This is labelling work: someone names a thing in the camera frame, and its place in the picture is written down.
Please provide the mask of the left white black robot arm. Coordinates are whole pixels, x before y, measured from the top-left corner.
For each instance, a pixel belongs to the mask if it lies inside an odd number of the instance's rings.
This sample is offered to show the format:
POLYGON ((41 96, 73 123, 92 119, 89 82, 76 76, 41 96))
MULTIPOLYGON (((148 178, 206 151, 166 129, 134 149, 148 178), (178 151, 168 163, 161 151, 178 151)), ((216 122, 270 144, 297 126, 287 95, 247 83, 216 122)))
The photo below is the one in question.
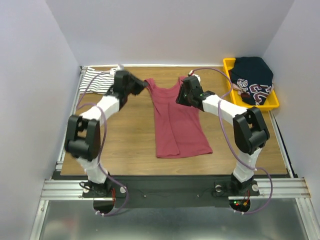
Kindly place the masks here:
POLYGON ((138 95, 148 83, 126 70, 115 72, 113 83, 98 103, 80 115, 68 119, 64 149, 81 165, 88 182, 80 186, 86 193, 100 197, 111 193, 110 174, 101 165, 101 154, 107 137, 107 119, 119 112, 129 95, 138 95))

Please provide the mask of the maroon red tank top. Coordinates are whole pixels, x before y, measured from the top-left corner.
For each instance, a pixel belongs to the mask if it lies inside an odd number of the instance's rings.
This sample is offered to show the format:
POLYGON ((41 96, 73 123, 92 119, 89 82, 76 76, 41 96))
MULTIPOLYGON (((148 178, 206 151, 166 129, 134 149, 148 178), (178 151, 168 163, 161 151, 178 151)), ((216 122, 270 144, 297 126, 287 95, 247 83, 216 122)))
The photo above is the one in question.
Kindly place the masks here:
POLYGON ((199 110, 176 103, 184 78, 180 76, 171 88, 157 86, 153 78, 145 80, 153 103, 155 152, 160 159, 213 153, 200 123, 199 110))

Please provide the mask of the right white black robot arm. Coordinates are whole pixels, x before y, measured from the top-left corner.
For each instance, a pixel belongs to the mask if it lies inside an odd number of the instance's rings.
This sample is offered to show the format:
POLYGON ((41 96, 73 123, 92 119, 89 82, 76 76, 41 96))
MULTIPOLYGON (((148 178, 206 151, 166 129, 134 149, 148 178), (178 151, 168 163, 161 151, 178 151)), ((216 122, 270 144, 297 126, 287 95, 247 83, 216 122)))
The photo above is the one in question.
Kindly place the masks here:
POLYGON ((176 103, 197 108, 219 118, 225 140, 237 160, 231 174, 230 191, 234 195, 242 195, 246 192, 257 170, 258 156, 270 139, 270 133, 260 109, 241 107, 222 99, 212 91, 203 91, 196 76, 188 76, 182 81, 176 103), (223 121, 233 127, 238 153, 232 148, 223 121))

